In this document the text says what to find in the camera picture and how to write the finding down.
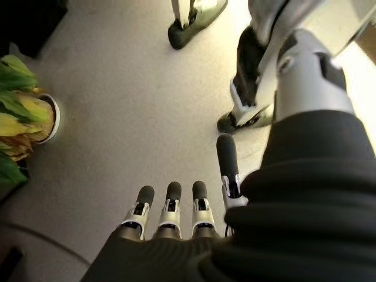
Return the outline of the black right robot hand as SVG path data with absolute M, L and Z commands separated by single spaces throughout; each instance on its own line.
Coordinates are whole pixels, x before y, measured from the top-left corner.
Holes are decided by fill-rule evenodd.
M 272 125 L 260 168 L 227 211 L 228 239 L 136 243 L 112 234 L 84 281 L 374 281 L 375 154 L 333 110 Z

